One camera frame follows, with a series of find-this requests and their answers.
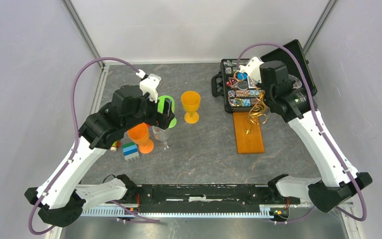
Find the clear wine glass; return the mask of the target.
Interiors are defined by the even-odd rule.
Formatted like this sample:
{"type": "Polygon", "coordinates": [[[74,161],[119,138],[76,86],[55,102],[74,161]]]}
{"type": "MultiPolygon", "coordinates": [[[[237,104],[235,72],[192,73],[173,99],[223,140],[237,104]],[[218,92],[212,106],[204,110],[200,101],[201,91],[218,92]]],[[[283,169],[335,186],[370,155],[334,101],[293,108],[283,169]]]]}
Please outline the clear wine glass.
{"type": "Polygon", "coordinates": [[[293,85],[292,85],[293,89],[300,89],[303,86],[302,81],[298,77],[291,74],[289,74],[288,77],[293,82],[293,85]]]}
{"type": "Polygon", "coordinates": [[[154,137],[156,138],[156,140],[163,143],[164,150],[169,149],[169,144],[168,144],[167,140],[170,136],[170,129],[169,128],[161,129],[161,128],[156,127],[156,126],[152,126],[152,131],[153,131],[153,134],[154,134],[154,137]]]}

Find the orange wine glass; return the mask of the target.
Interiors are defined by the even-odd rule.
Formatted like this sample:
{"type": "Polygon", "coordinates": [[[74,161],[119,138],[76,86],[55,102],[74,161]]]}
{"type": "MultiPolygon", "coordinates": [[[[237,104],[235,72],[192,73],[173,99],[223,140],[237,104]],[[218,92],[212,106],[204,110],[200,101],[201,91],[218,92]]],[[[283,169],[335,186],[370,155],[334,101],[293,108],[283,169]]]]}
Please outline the orange wine glass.
{"type": "Polygon", "coordinates": [[[148,154],[154,149],[154,143],[150,139],[149,129],[145,123],[141,123],[127,131],[128,137],[137,145],[138,150],[148,154]]]}

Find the yellow wine glass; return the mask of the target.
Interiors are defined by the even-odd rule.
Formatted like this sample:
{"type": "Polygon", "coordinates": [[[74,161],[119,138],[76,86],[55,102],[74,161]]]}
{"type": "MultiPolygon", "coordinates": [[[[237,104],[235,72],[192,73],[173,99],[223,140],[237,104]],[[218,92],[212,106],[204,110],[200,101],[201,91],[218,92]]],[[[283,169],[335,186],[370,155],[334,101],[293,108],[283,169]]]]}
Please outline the yellow wine glass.
{"type": "Polygon", "coordinates": [[[186,91],[181,95],[181,102],[185,110],[184,120],[189,124],[197,123],[199,120],[198,109],[201,97],[198,92],[186,91]]]}

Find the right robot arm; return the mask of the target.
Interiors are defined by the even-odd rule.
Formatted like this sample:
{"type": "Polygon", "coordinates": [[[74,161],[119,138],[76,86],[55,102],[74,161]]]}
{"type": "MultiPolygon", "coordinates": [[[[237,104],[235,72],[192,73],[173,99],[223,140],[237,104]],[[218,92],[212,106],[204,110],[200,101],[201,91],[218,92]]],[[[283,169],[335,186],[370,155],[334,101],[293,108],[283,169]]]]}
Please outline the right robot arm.
{"type": "Polygon", "coordinates": [[[356,187],[364,189],[373,179],[368,172],[359,172],[345,157],[322,120],[318,109],[311,109],[309,90],[295,89],[287,66],[269,61],[259,66],[265,90],[265,104],[282,116],[309,151],[320,172],[319,178],[298,178],[280,175],[269,182],[268,198],[280,203],[286,197],[311,201],[323,212],[329,212],[355,196],[356,187]]]}

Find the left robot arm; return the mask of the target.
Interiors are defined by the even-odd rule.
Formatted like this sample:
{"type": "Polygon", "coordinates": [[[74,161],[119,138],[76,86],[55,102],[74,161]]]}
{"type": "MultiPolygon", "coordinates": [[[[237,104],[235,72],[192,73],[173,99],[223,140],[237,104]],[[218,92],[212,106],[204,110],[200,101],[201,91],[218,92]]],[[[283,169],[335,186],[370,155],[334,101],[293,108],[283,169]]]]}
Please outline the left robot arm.
{"type": "Polygon", "coordinates": [[[132,128],[143,125],[167,129],[174,119],[172,101],[159,100],[137,85],[125,85],[113,93],[110,102],[87,117],[67,156],[49,179],[39,187],[28,188],[25,197],[42,222],[57,227],[72,224],[83,211],[97,205],[122,200],[130,203],[136,189],[126,176],[99,185],[79,188],[91,166],[132,128]]]}

